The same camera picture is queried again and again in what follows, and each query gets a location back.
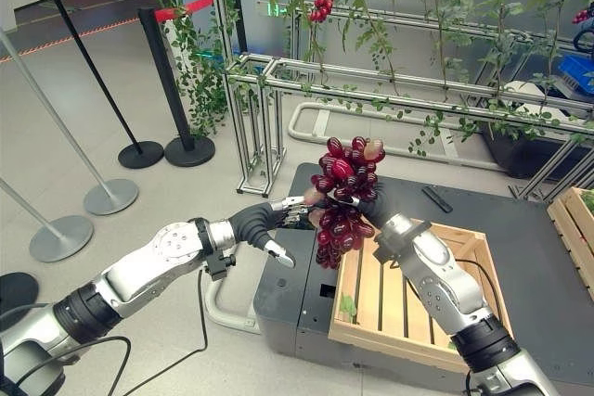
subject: silver joint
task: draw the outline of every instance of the silver joint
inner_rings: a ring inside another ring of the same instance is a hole
[[[307,216],[310,207],[304,203],[301,197],[286,197],[270,202],[270,207],[275,212],[285,212],[282,225],[291,225],[301,221],[302,217]]]
[[[264,245],[264,250],[277,259],[277,262],[283,266],[287,266],[288,268],[295,267],[296,261],[294,257],[275,240],[268,240]]]
[[[209,223],[208,231],[215,250],[226,250],[236,245],[233,226],[228,220]]]

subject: artificial grape bunch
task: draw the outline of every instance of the artificial grape bunch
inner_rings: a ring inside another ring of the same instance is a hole
[[[586,20],[590,19],[593,16],[594,15],[590,15],[589,9],[582,9],[579,13],[577,13],[575,15],[574,19],[572,20],[572,23],[573,24],[582,23],[582,22],[585,22]]]
[[[315,0],[316,9],[309,13],[309,20],[312,22],[323,22],[326,16],[332,12],[334,0]]]
[[[323,199],[323,213],[313,222],[320,228],[317,234],[316,262],[323,268],[338,269],[341,257],[351,249],[361,249],[363,239],[374,235],[373,226],[361,220],[361,212],[327,196],[334,191],[338,200],[351,197],[372,201],[378,194],[375,185],[378,175],[376,165],[384,159],[381,140],[366,140],[362,136],[353,139],[350,147],[342,147],[338,138],[328,140],[328,153],[319,159],[323,174],[313,175],[312,184],[316,191],[310,201]]]

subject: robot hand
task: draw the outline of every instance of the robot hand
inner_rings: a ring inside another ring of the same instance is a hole
[[[287,197],[268,203],[256,204],[239,211],[228,219],[236,241],[247,241],[258,249],[268,252],[284,266],[294,268],[295,259],[280,246],[268,231],[280,227],[303,225],[309,207],[303,197]]]

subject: tiled floor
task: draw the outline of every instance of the tiled floor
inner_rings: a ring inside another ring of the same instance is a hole
[[[165,145],[175,135],[174,124],[140,26],[124,25],[84,40],[137,137]],[[96,228],[91,242],[71,258],[51,264],[36,262],[27,250],[38,223],[8,196],[0,194],[0,271],[34,275],[40,283],[39,301],[62,298],[125,253],[143,246],[168,223],[196,216],[223,218],[261,200],[235,192],[239,169],[229,126],[214,138],[217,152],[206,165],[181,169],[163,160],[146,170],[128,171],[116,160],[128,141],[74,43],[48,48],[27,56],[25,61],[104,177],[129,178],[140,188],[138,200],[129,209],[107,217],[89,216]],[[0,64],[0,85],[0,175],[48,219],[84,214],[83,197],[95,185],[93,177],[45,114],[13,62]],[[301,100],[285,98],[286,123]],[[393,146],[401,139],[397,129],[388,124],[332,119],[331,131],[345,137],[353,134],[356,122],[358,134],[381,136]],[[271,198],[285,196],[295,168],[315,160],[322,152],[321,146],[292,140],[287,135],[285,141],[288,156]],[[480,147],[473,150],[484,156]],[[510,183],[510,178],[499,172],[397,157],[388,157],[380,173],[499,195],[508,195]],[[237,313],[246,311],[264,260],[261,252],[248,247],[239,249],[238,266],[220,295],[222,307]],[[195,275],[179,279],[159,299],[113,330],[134,342],[119,393],[201,343],[195,279]],[[280,356],[270,351],[259,336],[211,322],[207,325],[209,350],[138,394],[438,394],[366,372],[332,369]],[[120,346],[94,348],[79,364],[67,369],[67,383],[60,395],[105,394],[121,357]]]

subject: black table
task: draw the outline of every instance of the black table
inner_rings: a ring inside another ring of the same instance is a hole
[[[315,164],[301,164],[290,195],[301,195]],[[594,302],[547,215],[546,206],[451,187],[437,192],[454,210],[442,212],[422,183],[382,177],[410,217],[483,232],[518,342],[530,351],[563,395],[594,391]],[[392,377],[441,390],[460,390],[461,376],[328,339],[336,271],[315,262],[313,231],[278,230],[276,239],[297,260],[293,270],[269,260],[254,309],[269,346],[334,366],[369,366]]]

